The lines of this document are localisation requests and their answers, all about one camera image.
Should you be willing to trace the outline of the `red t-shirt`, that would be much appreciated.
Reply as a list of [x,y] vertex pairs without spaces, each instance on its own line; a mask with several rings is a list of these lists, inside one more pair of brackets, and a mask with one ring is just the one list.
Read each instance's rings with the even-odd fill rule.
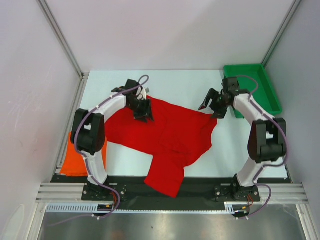
[[180,184],[185,167],[194,164],[212,147],[212,133],[218,124],[209,114],[149,97],[154,121],[133,118],[128,107],[105,123],[109,142],[153,156],[147,180]]

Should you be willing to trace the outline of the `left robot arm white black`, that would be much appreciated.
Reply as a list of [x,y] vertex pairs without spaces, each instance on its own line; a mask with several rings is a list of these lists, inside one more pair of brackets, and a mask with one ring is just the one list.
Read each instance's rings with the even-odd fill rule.
[[126,107],[133,111],[134,120],[153,121],[151,100],[147,98],[149,90],[144,87],[148,81],[148,75],[141,76],[138,81],[128,79],[124,86],[114,88],[107,99],[92,109],[79,108],[74,114],[70,141],[84,161],[88,186],[100,200],[107,199],[110,193],[116,200],[121,197],[105,184],[108,180],[102,151],[106,143],[105,123]]

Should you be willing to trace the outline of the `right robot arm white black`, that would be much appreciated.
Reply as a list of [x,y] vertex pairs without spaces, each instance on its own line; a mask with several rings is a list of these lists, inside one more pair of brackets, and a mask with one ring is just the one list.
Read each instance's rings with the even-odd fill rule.
[[228,201],[244,202],[259,193],[257,183],[265,168],[285,165],[275,162],[287,157],[287,123],[264,110],[251,91],[240,87],[236,76],[224,78],[221,91],[210,88],[199,109],[210,108],[213,118],[223,119],[229,107],[240,112],[251,126],[247,143],[249,157],[231,185],[216,188],[214,194],[217,200],[225,196]]

